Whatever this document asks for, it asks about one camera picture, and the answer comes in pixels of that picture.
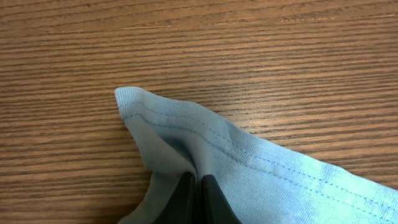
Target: cloth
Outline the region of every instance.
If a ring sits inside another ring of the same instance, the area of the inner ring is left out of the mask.
[[[144,200],[119,224],[152,223],[180,176],[216,177],[242,223],[398,224],[398,191],[239,129],[189,101],[118,88],[119,112],[147,169]]]

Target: table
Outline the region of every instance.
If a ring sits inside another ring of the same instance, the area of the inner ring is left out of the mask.
[[[117,223],[150,172],[114,89],[398,189],[398,2],[0,3],[0,222]]]

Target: fabric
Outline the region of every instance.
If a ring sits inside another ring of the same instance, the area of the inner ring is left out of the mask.
[[[213,174],[242,223],[398,224],[398,191],[239,129],[192,102],[116,90],[147,169],[145,199],[120,224],[152,223],[186,171]]]

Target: wood grain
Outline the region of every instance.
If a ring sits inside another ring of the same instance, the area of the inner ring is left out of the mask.
[[[134,210],[150,172],[119,86],[398,189],[398,1],[2,1],[1,223]]]

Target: stitching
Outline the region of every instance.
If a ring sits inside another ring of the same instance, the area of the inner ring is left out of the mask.
[[[221,152],[223,152],[224,154],[226,154],[228,157],[230,157],[232,160],[234,160],[234,161],[237,162],[238,164],[241,164],[241,165],[243,165],[243,166],[245,166],[245,167],[247,167],[247,168],[249,168],[249,169],[254,169],[254,170],[259,171],[259,172],[263,172],[263,173],[266,173],[266,174],[273,175],[274,177],[277,177],[278,179],[282,179],[282,180],[288,181],[289,183],[291,183],[291,184],[293,184],[293,185],[296,185],[296,186],[305,188],[306,190],[309,190],[309,191],[311,191],[311,192],[315,192],[315,193],[317,193],[317,194],[320,194],[322,197],[326,197],[326,198],[328,198],[328,199],[334,200],[334,201],[339,202],[339,203],[342,203],[342,204],[344,204],[344,205],[349,205],[350,207],[353,207],[353,208],[358,209],[358,210],[360,210],[360,211],[362,211],[362,212],[365,212],[365,213],[367,213],[367,214],[369,214],[369,215],[372,215],[373,217],[377,217],[377,218],[380,218],[380,219],[384,219],[386,222],[390,222],[390,223],[392,223],[392,224],[395,224],[395,222],[394,222],[393,220],[388,220],[388,219],[386,219],[386,218],[384,218],[384,217],[379,217],[379,216],[377,216],[376,214],[373,214],[373,213],[371,213],[371,212],[368,212],[368,211],[363,210],[362,208],[355,207],[354,205],[350,205],[350,204],[348,204],[348,203],[342,202],[341,200],[335,199],[335,198],[333,198],[333,197],[331,197],[331,196],[327,196],[326,194],[321,194],[318,190],[310,189],[310,188],[308,188],[308,187],[306,187],[306,186],[304,186],[304,185],[301,185],[301,184],[299,184],[299,183],[295,183],[295,182],[293,182],[292,180],[289,180],[288,178],[281,177],[281,176],[279,176],[279,175],[276,175],[276,174],[273,174],[273,173],[271,173],[271,172],[264,171],[264,170],[261,170],[261,169],[255,168],[255,167],[249,167],[248,165],[243,164],[242,162],[239,162],[239,161],[238,161],[237,159],[235,159],[233,156],[229,155],[229,154],[228,154],[224,149],[222,149],[221,147],[218,147],[218,146],[212,144],[211,142],[209,142],[202,134],[198,133],[198,132],[195,131],[195,130],[188,129],[188,128],[183,128],[183,127],[178,127],[178,126],[171,126],[171,125],[163,125],[163,124],[152,123],[152,122],[148,121],[147,119],[145,119],[145,117],[144,117],[142,114],[139,114],[139,113],[132,114],[132,115],[130,115],[130,116],[124,117],[124,118],[123,118],[123,121],[126,120],[126,119],[128,119],[128,118],[132,118],[133,116],[140,116],[145,122],[147,122],[147,123],[149,123],[149,124],[151,124],[151,125],[154,125],[154,126],[163,127],[163,128],[180,129],[180,130],[185,130],[185,131],[189,131],[189,132],[191,132],[191,133],[197,134],[197,135],[199,135],[203,140],[205,140],[209,145],[213,146],[213,147],[216,148],[216,149],[219,149]]]
[[[380,203],[380,202],[377,202],[377,201],[375,201],[375,200],[373,200],[373,199],[370,199],[370,198],[367,198],[367,197],[365,197],[365,196],[356,194],[356,193],[354,193],[354,192],[351,192],[351,191],[349,191],[349,190],[347,190],[347,189],[345,189],[345,188],[342,188],[342,187],[340,187],[340,186],[338,186],[338,185],[335,185],[335,184],[333,184],[333,183],[329,183],[329,181],[327,181],[327,180],[325,180],[325,179],[319,179],[319,178],[314,177],[314,176],[312,176],[312,175],[309,175],[309,174],[306,174],[306,173],[303,173],[303,172],[300,172],[300,171],[297,171],[297,170],[288,168],[288,167],[286,167],[286,166],[283,165],[283,164],[279,164],[278,162],[270,161],[270,160],[265,159],[265,158],[263,158],[263,157],[259,157],[259,156],[256,156],[256,155],[254,155],[254,154],[248,153],[248,152],[246,152],[245,150],[243,150],[243,149],[238,148],[237,146],[235,146],[235,145],[232,143],[231,140],[229,140],[229,139],[225,138],[224,136],[222,136],[221,134],[217,133],[216,131],[214,131],[213,129],[211,129],[207,124],[205,124],[204,122],[202,122],[202,121],[200,121],[200,120],[198,120],[198,119],[191,118],[191,117],[189,117],[189,116],[184,116],[184,115],[166,114],[166,113],[161,113],[161,112],[158,112],[158,111],[154,111],[154,110],[148,108],[143,102],[140,102],[140,101],[132,102],[132,103],[126,103],[126,104],[120,105],[120,106],[118,107],[118,109],[120,109],[120,108],[122,108],[122,107],[124,107],[124,106],[127,106],[127,105],[133,105],[133,104],[141,104],[141,105],[143,105],[143,106],[145,107],[145,109],[147,109],[147,110],[149,110],[149,111],[151,111],[151,112],[153,112],[153,113],[161,114],[161,115],[164,115],[164,116],[175,116],[175,117],[188,118],[188,119],[197,121],[197,122],[201,123],[202,125],[204,125],[204,127],[208,128],[212,133],[214,133],[214,134],[216,134],[217,136],[219,136],[219,137],[223,138],[224,140],[228,141],[233,147],[235,147],[236,149],[240,150],[241,152],[243,152],[243,153],[245,153],[245,154],[247,154],[247,155],[249,155],[249,156],[251,156],[251,157],[254,157],[254,158],[256,158],[256,159],[260,159],[260,160],[269,162],[269,163],[271,163],[271,164],[275,164],[275,165],[277,165],[277,166],[281,166],[281,167],[283,167],[283,168],[285,168],[285,169],[287,169],[287,170],[289,170],[289,171],[298,173],[298,174],[300,174],[300,175],[307,176],[307,177],[309,177],[309,178],[311,178],[311,179],[313,179],[313,180],[317,180],[317,181],[324,182],[324,183],[326,183],[326,184],[328,184],[328,185],[330,185],[330,186],[335,186],[337,189],[341,189],[341,190],[343,190],[343,191],[345,191],[345,192],[348,192],[349,194],[353,194],[353,195],[355,195],[355,196],[357,196],[357,197],[363,198],[365,201],[369,200],[371,203],[379,204],[381,207],[384,207],[384,206],[385,206],[383,203]],[[393,210],[394,212],[396,211],[396,209],[391,208],[391,206],[388,206],[386,209],[387,209],[386,212],[388,212],[388,210],[390,210],[390,209]]]

